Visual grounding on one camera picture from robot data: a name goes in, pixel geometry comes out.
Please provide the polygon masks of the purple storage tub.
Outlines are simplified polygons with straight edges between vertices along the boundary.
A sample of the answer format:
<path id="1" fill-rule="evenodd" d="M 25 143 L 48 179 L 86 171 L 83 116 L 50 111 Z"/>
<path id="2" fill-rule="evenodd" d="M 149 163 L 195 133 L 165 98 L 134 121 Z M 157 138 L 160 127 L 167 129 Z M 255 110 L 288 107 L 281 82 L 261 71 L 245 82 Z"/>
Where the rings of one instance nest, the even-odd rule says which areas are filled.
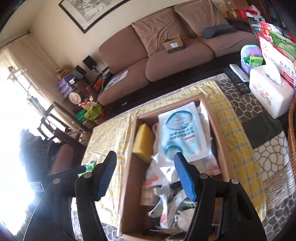
<path id="1" fill-rule="evenodd" d="M 240 51 L 241 67 L 249 75 L 252 68 L 261 66 L 264 58 L 257 45 L 245 45 Z"/>

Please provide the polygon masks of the paper sheet on sofa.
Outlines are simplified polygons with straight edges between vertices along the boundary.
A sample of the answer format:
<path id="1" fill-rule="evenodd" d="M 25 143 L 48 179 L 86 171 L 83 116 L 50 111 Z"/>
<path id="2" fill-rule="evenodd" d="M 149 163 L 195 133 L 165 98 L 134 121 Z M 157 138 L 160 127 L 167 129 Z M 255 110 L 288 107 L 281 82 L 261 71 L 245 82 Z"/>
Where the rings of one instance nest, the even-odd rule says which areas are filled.
<path id="1" fill-rule="evenodd" d="M 121 73 L 120 75 L 112 78 L 106 85 L 106 87 L 104 88 L 104 90 L 108 90 L 109 88 L 111 88 L 112 86 L 116 85 L 118 82 L 120 82 L 121 80 L 123 80 L 124 78 L 126 78 L 126 76 L 128 75 L 129 70 L 126 70 L 125 72 Z"/>

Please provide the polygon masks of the dark blue neck pillow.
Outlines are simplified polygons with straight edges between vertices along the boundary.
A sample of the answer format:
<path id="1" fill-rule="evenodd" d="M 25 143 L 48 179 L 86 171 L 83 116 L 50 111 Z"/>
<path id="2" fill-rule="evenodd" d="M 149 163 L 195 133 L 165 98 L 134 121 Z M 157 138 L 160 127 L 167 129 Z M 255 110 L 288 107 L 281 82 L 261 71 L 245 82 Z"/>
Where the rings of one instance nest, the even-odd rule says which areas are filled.
<path id="1" fill-rule="evenodd" d="M 237 32 L 236 27 L 230 24 L 220 24 L 220 25 L 204 28 L 202 34 L 205 39 L 211 39 L 213 37 L 216 37 L 222 34 L 236 33 L 236 32 Z"/>

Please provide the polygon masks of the silver face mask pouch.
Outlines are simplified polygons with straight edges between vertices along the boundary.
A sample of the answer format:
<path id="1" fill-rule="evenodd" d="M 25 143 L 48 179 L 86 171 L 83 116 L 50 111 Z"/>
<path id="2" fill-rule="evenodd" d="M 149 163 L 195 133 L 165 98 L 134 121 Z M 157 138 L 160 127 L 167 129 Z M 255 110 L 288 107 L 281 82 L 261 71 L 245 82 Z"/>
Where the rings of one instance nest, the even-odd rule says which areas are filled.
<path id="1" fill-rule="evenodd" d="M 194 102 L 162 113 L 159 119 L 158 157 L 173 161 L 181 152 L 188 162 L 208 156 L 203 127 Z"/>

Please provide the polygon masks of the white remote control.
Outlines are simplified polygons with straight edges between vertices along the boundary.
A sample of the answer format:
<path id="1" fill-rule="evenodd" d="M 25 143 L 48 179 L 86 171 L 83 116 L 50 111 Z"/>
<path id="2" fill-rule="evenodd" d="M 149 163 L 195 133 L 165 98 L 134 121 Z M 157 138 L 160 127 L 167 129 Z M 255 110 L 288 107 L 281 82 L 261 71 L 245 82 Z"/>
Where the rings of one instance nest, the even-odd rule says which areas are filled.
<path id="1" fill-rule="evenodd" d="M 243 72 L 243 70 L 236 64 L 230 64 L 230 69 L 241 79 L 243 82 L 249 82 L 249 77 Z"/>

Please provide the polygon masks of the yellow plaid table cloth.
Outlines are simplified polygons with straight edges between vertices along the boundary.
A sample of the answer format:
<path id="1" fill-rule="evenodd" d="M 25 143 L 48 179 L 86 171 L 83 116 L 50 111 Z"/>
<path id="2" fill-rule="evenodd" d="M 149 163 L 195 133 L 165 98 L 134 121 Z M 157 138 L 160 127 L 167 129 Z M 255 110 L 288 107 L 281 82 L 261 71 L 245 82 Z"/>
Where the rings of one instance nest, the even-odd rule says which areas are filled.
<path id="1" fill-rule="evenodd" d="M 222 140 L 230 155 L 230 168 L 235 178 L 246 190 L 259 218 L 265 219 L 266 197 L 253 148 L 230 101 L 214 80 L 205 79 L 141 104 L 93 129 L 82 163 L 87 164 L 91 161 L 101 163 L 109 151 L 115 151 L 119 158 L 111 180 L 111 188 L 96 204 L 102 223 L 114 227 L 118 227 L 119 224 L 121 187 L 123 175 L 126 172 L 128 148 L 131 146 L 130 138 L 134 119 L 139 115 L 200 93 L 204 94 L 218 120 L 219 130 L 223 135 Z"/>

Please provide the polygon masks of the black speaker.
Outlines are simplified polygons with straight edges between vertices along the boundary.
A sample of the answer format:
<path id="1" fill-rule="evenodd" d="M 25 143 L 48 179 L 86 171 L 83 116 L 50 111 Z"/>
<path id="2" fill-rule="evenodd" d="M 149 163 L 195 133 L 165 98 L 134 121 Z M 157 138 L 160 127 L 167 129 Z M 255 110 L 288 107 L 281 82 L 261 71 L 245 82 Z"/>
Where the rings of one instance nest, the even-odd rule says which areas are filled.
<path id="1" fill-rule="evenodd" d="M 90 55 L 88 55 L 82 62 L 89 70 L 93 70 L 97 66 L 96 61 Z"/>

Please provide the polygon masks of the framed ink painting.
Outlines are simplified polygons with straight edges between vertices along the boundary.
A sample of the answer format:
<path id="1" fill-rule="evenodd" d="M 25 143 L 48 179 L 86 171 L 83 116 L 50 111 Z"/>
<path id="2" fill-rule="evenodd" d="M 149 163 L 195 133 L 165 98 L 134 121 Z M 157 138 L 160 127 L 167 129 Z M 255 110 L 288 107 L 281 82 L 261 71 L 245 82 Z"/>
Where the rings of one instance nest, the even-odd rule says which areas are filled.
<path id="1" fill-rule="evenodd" d="M 58 6 L 82 33 L 88 32 L 98 21 L 129 0 L 68 0 Z"/>

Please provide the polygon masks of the white tissue box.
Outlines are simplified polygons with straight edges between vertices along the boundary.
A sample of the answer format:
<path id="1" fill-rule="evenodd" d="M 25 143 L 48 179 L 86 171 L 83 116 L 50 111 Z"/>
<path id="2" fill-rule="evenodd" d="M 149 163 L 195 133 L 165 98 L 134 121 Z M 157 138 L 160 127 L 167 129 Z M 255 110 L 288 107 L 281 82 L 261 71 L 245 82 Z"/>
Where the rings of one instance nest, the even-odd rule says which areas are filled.
<path id="1" fill-rule="evenodd" d="M 274 119 L 289 109 L 295 96 L 293 88 L 281 77 L 272 62 L 250 70 L 249 88 Z"/>

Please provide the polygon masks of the black remote control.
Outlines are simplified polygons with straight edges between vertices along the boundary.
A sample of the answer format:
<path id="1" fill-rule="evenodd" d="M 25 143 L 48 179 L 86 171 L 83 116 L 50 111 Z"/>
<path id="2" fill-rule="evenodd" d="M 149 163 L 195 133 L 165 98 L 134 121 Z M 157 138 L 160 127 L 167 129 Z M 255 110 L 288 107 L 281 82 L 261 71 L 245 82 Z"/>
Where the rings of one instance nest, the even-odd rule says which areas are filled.
<path id="1" fill-rule="evenodd" d="M 236 87 L 236 89 L 238 90 L 238 92 L 240 94 L 248 94 L 250 93 L 250 88 L 249 88 L 249 83 L 248 82 L 243 82 L 237 74 L 234 73 L 233 70 L 231 69 L 226 69 L 224 71 L 224 73 L 226 74 L 226 76 L 230 79 L 230 81 L 232 82 L 232 84 Z"/>

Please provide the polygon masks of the yellow green sponge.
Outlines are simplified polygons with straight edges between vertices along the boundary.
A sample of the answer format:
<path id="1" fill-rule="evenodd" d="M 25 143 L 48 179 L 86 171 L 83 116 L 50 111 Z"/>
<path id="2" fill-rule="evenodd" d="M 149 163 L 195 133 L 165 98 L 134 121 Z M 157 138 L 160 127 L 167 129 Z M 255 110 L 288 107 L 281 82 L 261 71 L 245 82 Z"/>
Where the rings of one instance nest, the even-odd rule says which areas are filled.
<path id="1" fill-rule="evenodd" d="M 132 153 L 149 164 L 154 155 L 155 135 L 146 123 L 139 126 L 133 143 Z"/>

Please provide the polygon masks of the brown cardboard box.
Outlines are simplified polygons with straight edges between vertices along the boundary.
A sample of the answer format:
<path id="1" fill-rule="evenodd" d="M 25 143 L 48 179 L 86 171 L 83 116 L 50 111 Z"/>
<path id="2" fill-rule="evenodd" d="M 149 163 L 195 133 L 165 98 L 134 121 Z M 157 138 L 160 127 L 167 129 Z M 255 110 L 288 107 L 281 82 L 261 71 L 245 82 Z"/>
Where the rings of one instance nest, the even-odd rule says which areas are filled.
<path id="1" fill-rule="evenodd" d="M 206 99 L 204 94 L 200 93 L 195 96 L 183 99 L 181 101 L 169 104 L 162 108 L 150 111 L 146 114 L 137 116 L 132 124 L 132 132 L 130 144 L 133 145 L 138 128 L 143 123 L 146 123 L 150 128 L 158 122 L 158 115 L 179 108 L 185 104 L 194 102 L 197 106 L 200 102 L 203 103 L 209 117 L 212 131 L 215 135 L 215 144 L 218 152 L 218 164 L 221 174 L 214 177 L 215 180 L 228 182 L 234 177 L 231 167 L 231 157 L 226 147 L 226 141 L 211 107 L 210 101 Z M 164 240 L 165 236 L 161 234 L 144 235 L 144 230 L 148 229 L 152 220 L 148 217 L 148 208 L 140 205 L 142 193 L 142 185 L 145 180 L 145 173 L 149 164 L 144 163 L 140 158 L 132 153 L 132 147 L 128 150 L 128 160 L 123 171 L 123 181 L 121 187 L 121 200 L 119 208 L 119 234 L 125 240 Z"/>

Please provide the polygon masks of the white patterned cloth bag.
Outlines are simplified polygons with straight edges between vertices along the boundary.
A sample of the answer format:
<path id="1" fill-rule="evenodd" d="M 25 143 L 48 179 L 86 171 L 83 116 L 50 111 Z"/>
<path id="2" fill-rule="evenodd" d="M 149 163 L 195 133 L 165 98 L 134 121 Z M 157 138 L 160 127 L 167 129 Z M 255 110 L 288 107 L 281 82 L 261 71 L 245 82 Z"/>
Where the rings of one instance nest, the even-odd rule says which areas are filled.
<path id="1" fill-rule="evenodd" d="M 188 230 L 197 202 L 186 196 L 173 161 L 155 154 L 145 175 L 141 205 L 153 207 L 147 213 L 152 219 L 148 232 L 176 235 Z"/>

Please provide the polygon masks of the dark wooden chair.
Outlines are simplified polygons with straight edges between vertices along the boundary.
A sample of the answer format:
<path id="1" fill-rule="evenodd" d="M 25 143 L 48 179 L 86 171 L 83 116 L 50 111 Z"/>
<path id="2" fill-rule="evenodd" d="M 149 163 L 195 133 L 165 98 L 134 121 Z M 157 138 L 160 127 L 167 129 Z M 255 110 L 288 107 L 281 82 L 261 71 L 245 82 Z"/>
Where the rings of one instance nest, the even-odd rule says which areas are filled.
<path id="1" fill-rule="evenodd" d="M 50 141 L 58 139 L 61 142 L 70 141 L 74 142 L 74 145 L 80 146 L 81 142 L 79 141 L 81 136 L 84 133 L 92 132 L 90 128 L 79 122 L 73 114 L 55 101 L 48 107 L 48 109 L 44 109 L 40 104 L 37 104 L 36 109 L 38 114 L 41 114 L 42 116 L 41 123 L 37 130 L 46 140 Z M 52 114 L 54 109 L 57 109 L 61 111 L 62 114 L 65 114 L 65 116 L 72 121 L 72 125 L 74 125 L 75 128 L 71 128 L 63 120 Z"/>

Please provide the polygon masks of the green snack packet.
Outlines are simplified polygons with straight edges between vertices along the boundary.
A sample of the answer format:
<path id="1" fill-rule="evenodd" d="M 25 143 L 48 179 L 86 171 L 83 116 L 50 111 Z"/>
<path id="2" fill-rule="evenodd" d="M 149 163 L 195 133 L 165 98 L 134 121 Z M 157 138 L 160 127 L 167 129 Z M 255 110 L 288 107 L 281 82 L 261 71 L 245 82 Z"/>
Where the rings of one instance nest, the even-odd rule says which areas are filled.
<path id="1" fill-rule="evenodd" d="M 94 161 L 91 161 L 91 162 L 81 166 L 78 176 L 80 177 L 87 172 L 92 172 L 92 170 L 94 169 L 95 166 L 96 166 L 96 163 Z"/>

